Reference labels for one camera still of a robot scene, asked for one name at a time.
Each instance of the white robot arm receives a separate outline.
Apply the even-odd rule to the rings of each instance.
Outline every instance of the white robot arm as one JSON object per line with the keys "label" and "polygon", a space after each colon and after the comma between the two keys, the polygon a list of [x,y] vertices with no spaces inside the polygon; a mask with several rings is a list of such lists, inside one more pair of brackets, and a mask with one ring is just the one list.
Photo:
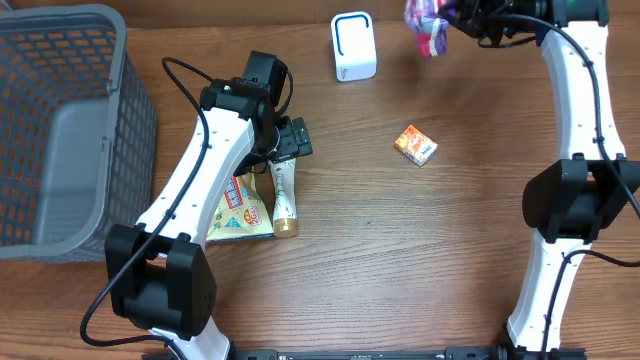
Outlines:
{"label": "white robot arm", "polygon": [[[232,345],[211,318],[216,285],[203,251],[211,219],[232,175],[242,175],[261,162],[310,155],[311,142],[302,118],[291,121],[284,116],[292,75],[273,55],[254,51],[242,78],[210,79],[199,104],[167,72],[199,106],[200,116],[160,196],[134,228],[114,225],[105,240],[109,278],[120,279],[111,289],[112,306],[117,315],[154,334],[143,340],[170,344],[181,360],[226,360]],[[276,112],[286,76],[289,98]],[[157,256],[167,258],[165,268],[147,263]],[[130,259],[135,263],[127,266]],[[87,322],[83,320],[83,339],[109,346],[88,338]]]}
{"label": "white robot arm", "polygon": [[[611,111],[605,53],[608,28],[596,21],[572,22],[564,29],[580,44],[594,63],[600,85],[603,135],[605,148],[612,159],[625,155]],[[602,160],[595,133],[593,88],[583,60],[562,36],[549,32],[541,45],[553,85],[557,121],[557,160],[573,159],[583,154],[585,160]],[[548,243],[539,230],[533,230],[531,258],[520,299],[509,317],[507,330],[515,346],[540,351],[545,328],[545,316],[556,276],[564,256],[575,250],[590,249],[582,238],[563,238]],[[560,348],[560,323],[569,298],[571,285],[584,255],[574,257],[562,278],[555,303],[546,351]]]}

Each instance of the gold bottle cap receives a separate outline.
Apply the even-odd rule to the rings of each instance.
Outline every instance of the gold bottle cap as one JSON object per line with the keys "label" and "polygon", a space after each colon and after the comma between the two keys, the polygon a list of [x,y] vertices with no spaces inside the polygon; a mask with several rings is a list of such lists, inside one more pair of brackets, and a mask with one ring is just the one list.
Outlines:
{"label": "gold bottle cap", "polygon": [[283,218],[273,221],[273,233],[276,237],[287,238],[298,235],[298,219]]}

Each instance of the chip bag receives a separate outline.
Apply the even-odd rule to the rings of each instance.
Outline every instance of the chip bag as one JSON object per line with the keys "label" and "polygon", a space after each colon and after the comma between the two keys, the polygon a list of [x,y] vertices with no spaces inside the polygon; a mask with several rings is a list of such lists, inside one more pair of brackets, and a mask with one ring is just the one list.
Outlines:
{"label": "chip bag", "polygon": [[256,193],[252,173],[231,177],[216,209],[207,241],[248,240],[273,237],[273,226],[264,203]]}

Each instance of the wooden table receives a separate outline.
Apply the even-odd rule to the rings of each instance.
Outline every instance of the wooden table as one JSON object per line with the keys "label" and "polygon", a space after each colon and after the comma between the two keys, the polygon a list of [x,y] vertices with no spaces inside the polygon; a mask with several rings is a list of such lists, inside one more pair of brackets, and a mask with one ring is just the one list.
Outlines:
{"label": "wooden table", "polygon": [[[640,15],[616,14],[609,79],[618,130],[640,159]],[[514,309],[529,258],[520,202],[553,162],[551,83],[540,50],[481,50],[450,31],[450,53],[421,60],[403,23],[376,23],[378,73],[338,84],[327,25],[136,31],[129,53],[158,109],[154,194],[186,147],[196,114],[162,71],[173,56],[214,77],[242,74],[252,49],[293,71],[289,108],[315,153],[299,161],[300,235],[207,249],[214,317],[241,349],[427,350],[486,345]],[[198,94],[204,85],[177,70]],[[413,124],[440,144],[424,167],[393,147]],[[269,175],[259,191],[269,207]],[[595,248],[640,258],[626,208]],[[587,259],[564,317],[564,346],[592,359],[640,358],[640,271]],[[0,357],[135,359],[156,343],[96,349],[80,319],[105,285],[104,264],[0,263]],[[109,305],[98,338],[141,334]]]}

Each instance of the gray plastic basket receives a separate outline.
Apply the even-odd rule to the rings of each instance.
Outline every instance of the gray plastic basket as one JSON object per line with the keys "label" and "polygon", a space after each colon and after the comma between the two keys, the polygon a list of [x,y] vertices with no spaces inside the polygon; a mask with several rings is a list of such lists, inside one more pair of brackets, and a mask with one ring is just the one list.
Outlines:
{"label": "gray plastic basket", "polygon": [[156,113],[102,5],[0,13],[0,259],[97,261],[151,194]]}

